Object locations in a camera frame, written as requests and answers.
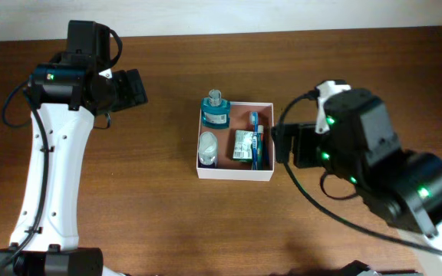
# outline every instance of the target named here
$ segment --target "white wall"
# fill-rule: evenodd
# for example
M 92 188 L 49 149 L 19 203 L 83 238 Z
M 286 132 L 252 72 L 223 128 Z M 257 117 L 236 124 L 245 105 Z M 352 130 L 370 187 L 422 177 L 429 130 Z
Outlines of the white wall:
M 70 19 L 120 36 L 442 25 L 442 0 L 0 0 L 0 41 L 65 38 Z

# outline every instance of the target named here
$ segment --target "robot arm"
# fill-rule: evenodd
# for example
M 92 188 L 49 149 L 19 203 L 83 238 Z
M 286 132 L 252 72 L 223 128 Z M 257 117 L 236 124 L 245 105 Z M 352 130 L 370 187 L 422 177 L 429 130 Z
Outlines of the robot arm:
M 296 167 L 324 167 L 352 183 L 405 240 L 442 251 L 442 160 L 402 150 L 384 103 L 368 90 L 329 80 L 307 98 L 318 101 L 317 122 L 274 127 L 277 162 L 287 163 L 292 150 Z M 442 257 L 417 256 L 427 272 L 442 275 Z
M 119 45 L 112 60 L 111 34 Z M 94 118 L 147 102 L 137 70 L 110 70 L 121 46 L 107 26 L 70 21 L 67 50 L 31 74 L 30 93 L 25 95 L 33 126 L 27 187 L 10 247 L 0 249 L 0 275 L 123 275 L 103 266 L 99 248 L 78 248 L 76 213 L 84 148 Z

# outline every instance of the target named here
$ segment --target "label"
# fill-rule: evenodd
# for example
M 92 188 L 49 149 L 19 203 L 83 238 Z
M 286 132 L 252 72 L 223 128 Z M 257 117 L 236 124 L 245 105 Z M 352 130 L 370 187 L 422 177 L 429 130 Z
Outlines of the label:
M 233 159 L 252 159 L 252 131 L 237 130 Z
M 206 122 L 209 123 L 226 123 L 226 114 L 223 115 L 212 115 L 204 112 L 204 117 L 206 118 Z

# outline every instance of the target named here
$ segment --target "white box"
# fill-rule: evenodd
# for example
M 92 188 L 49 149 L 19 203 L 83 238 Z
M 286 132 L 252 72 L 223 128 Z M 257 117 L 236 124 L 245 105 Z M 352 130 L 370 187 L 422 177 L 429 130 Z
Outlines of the white box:
M 233 147 L 237 130 L 253 131 L 253 125 L 249 121 L 249 113 L 259 113 L 259 122 L 264 126 L 264 140 L 269 152 L 269 168 L 264 170 L 251 170 L 251 163 L 233 161 Z M 214 130 L 203 126 L 201 114 L 199 115 L 199 133 L 197 135 L 197 149 L 199 148 L 200 134 L 210 131 L 218 139 L 218 169 L 199 167 L 199 159 L 196 154 L 197 175 L 200 179 L 226 179 L 226 180 L 252 180 L 269 181 L 274 173 L 275 148 L 270 135 L 270 128 L 274 125 L 274 105 L 272 103 L 245 103 L 231 102 L 229 113 L 229 128 Z

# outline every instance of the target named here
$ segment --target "blue toothbrush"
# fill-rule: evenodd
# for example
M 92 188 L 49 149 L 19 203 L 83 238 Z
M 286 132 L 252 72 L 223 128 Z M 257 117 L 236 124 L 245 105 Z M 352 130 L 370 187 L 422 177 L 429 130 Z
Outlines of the blue toothbrush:
M 257 125 L 259 125 L 259 114 L 255 111 L 250 112 L 250 124 L 253 125 L 253 138 L 252 138 L 252 169 L 257 170 Z
M 257 170 L 257 135 L 254 133 L 253 137 L 252 137 L 252 158 L 253 158 L 253 163 L 252 163 L 252 170 Z

